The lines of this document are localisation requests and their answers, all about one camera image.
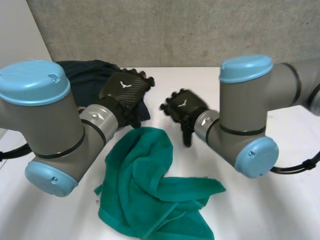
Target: white tabletop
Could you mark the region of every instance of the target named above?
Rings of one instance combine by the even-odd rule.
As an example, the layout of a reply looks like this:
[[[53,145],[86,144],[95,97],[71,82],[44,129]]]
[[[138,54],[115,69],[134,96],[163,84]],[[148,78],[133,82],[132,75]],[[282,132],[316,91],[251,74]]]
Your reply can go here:
[[[218,68],[144,68],[156,87],[145,103],[151,120],[144,126],[164,128],[174,146],[170,176],[209,176],[222,182],[227,191],[213,195],[201,213],[216,240],[315,240],[320,236],[320,166],[296,175],[268,173],[249,179],[195,135],[193,145],[183,147],[180,126],[159,111],[173,91],[192,89],[210,106],[219,109]],[[30,154],[11,159],[0,170],[1,240],[127,240],[98,217],[93,190],[104,179],[104,157],[131,128],[116,133],[88,170],[79,186],[59,198],[37,189],[24,175],[33,158]],[[268,114],[267,135],[280,149],[279,167],[300,164],[313,157],[320,146],[320,118],[302,107]],[[0,149],[8,151],[25,143],[23,136],[8,131]]]

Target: gray wall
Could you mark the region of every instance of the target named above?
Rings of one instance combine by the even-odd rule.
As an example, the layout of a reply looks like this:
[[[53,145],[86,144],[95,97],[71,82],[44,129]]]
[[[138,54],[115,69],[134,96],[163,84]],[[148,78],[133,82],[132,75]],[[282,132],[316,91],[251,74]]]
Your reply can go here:
[[[27,0],[53,60],[210,67],[320,56],[320,0]]]

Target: towel fold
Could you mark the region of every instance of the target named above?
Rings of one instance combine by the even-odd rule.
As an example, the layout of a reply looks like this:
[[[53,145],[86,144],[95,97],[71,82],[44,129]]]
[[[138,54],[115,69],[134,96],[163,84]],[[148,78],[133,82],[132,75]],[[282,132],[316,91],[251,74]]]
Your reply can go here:
[[[166,132],[131,130],[105,159],[100,219],[116,231],[142,240],[213,240],[199,210],[226,189],[210,178],[164,177],[173,162]]]

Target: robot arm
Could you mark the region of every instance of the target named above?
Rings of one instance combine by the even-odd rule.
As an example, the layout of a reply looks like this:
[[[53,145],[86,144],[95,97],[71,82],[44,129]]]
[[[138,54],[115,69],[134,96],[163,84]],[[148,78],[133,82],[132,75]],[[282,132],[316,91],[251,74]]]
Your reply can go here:
[[[114,73],[100,101],[79,115],[69,80],[58,64],[19,62],[0,70],[0,128],[21,132],[34,152],[25,169],[27,179],[47,193],[65,197],[118,128],[140,126],[131,116],[153,86],[153,78],[143,73]]]
[[[249,178],[270,171],[279,156],[266,136],[268,111],[302,105],[320,115],[320,58],[275,65],[264,55],[232,58],[221,65],[219,80],[220,112],[189,90],[173,93],[160,108],[181,124],[184,138],[195,132]]]

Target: robotic hand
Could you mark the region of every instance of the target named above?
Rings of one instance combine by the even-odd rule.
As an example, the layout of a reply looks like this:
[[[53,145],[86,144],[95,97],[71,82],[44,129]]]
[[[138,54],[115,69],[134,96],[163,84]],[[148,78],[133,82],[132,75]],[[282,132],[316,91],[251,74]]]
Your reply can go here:
[[[119,128],[127,125],[139,128],[141,123],[138,121],[138,106],[145,93],[154,86],[154,78],[146,78],[144,71],[139,73],[135,69],[123,69],[122,72],[114,73],[102,88],[97,104],[112,111]]]
[[[0,70],[0,128],[21,132],[35,154],[25,169],[27,179],[44,192],[65,197],[119,128],[140,127],[137,108],[154,85],[144,72],[116,72],[97,104],[79,115],[60,65],[18,62]]]
[[[196,120],[208,110],[207,104],[192,91],[181,89],[179,93],[173,92],[160,109],[181,125],[183,143],[187,148],[191,147]]]
[[[193,132],[238,172],[256,178],[269,171],[296,174],[313,169],[320,152],[294,167],[274,167],[279,149],[266,136],[267,112],[301,105],[320,116],[320,58],[273,64],[265,55],[225,60],[220,67],[220,112],[190,90],[173,93],[160,106],[181,125],[183,142]]]

